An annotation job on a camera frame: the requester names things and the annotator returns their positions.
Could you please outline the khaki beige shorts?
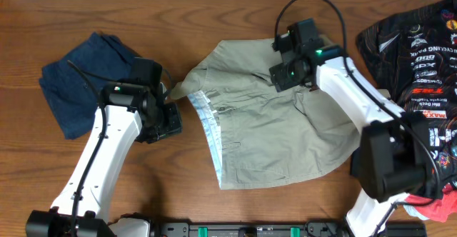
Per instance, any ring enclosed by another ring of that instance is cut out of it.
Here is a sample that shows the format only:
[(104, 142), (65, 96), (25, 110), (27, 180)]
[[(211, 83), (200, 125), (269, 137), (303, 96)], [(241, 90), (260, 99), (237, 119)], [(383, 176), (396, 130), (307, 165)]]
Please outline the khaki beige shorts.
[(222, 190), (272, 188), (319, 178), (358, 148), (353, 122), (322, 91), (278, 92), (270, 39), (224, 40), (171, 92), (201, 120)]

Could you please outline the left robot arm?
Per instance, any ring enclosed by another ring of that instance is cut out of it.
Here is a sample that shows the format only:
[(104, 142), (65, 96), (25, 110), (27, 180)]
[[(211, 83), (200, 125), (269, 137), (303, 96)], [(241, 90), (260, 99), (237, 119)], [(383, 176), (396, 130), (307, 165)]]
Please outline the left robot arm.
[(127, 153), (182, 131), (175, 103), (161, 82), (113, 82), (100, 93), (94, 125), (79, 162), (48, 211), (31, 212), (27, 236), (158, 236), (140, 213), (109, 223), (109, 209)]

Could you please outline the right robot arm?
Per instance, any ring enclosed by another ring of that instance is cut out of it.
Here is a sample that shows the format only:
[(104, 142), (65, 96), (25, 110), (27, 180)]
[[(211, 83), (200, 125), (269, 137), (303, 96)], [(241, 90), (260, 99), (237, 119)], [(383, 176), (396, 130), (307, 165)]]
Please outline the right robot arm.
[(328, 94), (361, 134), (358, 181), (361, 192), (346, 214), (345, 234), (377, 236), (393, 210), (439, 176), (426, 145), (428, 123), (377, 91), (338, 45), (275, 47), (282, 62), (271, 68), (277, 91), (313, 84)]

